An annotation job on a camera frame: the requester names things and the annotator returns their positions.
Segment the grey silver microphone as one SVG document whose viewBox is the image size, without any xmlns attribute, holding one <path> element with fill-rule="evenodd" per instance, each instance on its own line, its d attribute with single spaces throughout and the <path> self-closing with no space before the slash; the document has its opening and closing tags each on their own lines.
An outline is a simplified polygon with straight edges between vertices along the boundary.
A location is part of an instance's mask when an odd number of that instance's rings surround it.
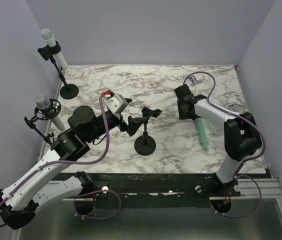
<svg viewBox="0 0 282 240">
<path fill-rule="evenodd" d="M 51 122 L 55 125 L 58 130 L 65 130 L 65 126 L 60 120 L 60 118 L 57 115 L 55 117 L 52 117 L 52 115 L 54 115 L 56 112 L 52 100 L 50 100 L 47 96 L 43 94 L 39 94 L 35 97 L 35 104 L 41 110 L 45 117 L 50 118 Z"/>
</svg>

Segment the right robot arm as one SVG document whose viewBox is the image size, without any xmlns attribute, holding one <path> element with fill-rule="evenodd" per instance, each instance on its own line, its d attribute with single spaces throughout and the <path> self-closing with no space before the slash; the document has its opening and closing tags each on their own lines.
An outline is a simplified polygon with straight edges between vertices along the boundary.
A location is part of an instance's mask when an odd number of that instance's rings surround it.
<svg viewBox="0 0 282 240">
<path fill-rule="evenodd" d="M 222 196 L 228 192 L 228 183 L 234 180 L 244 160 L 262 146 L 255 119 L 249 112 L 239 114 L 212 103 L 204 95 L 195 96 L 186 84 L 177 87 L 174 93 L 180 120 L 203 118 L 223 130 L 226 156 L 215 173 L 218 179 L 211 183 L 211 191 Z"/>
</svg>

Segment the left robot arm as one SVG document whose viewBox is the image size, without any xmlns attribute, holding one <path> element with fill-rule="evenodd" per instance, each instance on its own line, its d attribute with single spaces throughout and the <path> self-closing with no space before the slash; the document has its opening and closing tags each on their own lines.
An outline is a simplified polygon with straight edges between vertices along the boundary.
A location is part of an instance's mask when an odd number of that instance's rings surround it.
<svg viewBox="0 0 282 240">
<path fill-rule="evenodd" d="M 52 180 L 71 165 L 80 165 L 79 159 L 89 150 L 89 143 L 104 135 L 106 140 L 103 154 L 88 165 L 103 160 L 110 146 L 110 130 L 118 127 L 122 132 L 133 136 L 148 117 L 128 117 L 125 122 L 122 111 L 131 102 L 120 94 L 99 97 L 101 115 L 82 105 L 76 108 L 68 119 L 69 129 L 60 133 L 54 142 L 47 140 L 50 149 L 27 173 L 7 188 L 0 189 L 1 227 L 20 229 L 34 219 L 44 208 L 60 200 L 80 196 L 88 197 L 94 189 L 91 178 L 85 172 L 78 172 L 69 179 L 48 186 Z"/>
</svg>

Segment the mint green microphone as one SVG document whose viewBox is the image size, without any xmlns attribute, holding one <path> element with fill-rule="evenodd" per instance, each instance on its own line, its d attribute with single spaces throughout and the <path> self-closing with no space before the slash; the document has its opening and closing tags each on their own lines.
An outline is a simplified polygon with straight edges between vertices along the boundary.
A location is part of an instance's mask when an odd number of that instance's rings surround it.
<svg viewBox="0 0 282 240">
<path fill-rule="evenodd" d="M 204 124 L 203 124 L 202 119 L 201 118 L 195 119 L 194 125 L 195 125 L 196 132 L 198 134 L 199 141 L 201 143 L 202 149 L 204 151 L 208 151 L 209 150 L 208 139 L 207 139 L 207 135 L 206 135 L 206 132 L 205 132 L 205 128 L 204 128 Z"/>
</svg>

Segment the black round-base microphone stand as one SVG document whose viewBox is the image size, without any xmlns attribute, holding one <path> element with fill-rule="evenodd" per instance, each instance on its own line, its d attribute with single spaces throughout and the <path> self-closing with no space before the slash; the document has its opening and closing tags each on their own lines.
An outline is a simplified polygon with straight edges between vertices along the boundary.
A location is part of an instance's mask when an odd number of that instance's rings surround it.
<svg viewBox="0 0 282 240">
<path fill-rule="evenodd" d="M 149 156 L 155 151 L 156 142 L 151 136 L 149 136 L 147 124 L 151 117 L 157 118 L 162 111 L 160 109 L 151 110 L 148 107 L 144 107 L 141 112 L 142 116 L 146 117 L 147 120 L 143 123 L 144 128 L 142 136 L 139 136 L 134 142 L 134 149 L 139 155 Z"/>
</svg>

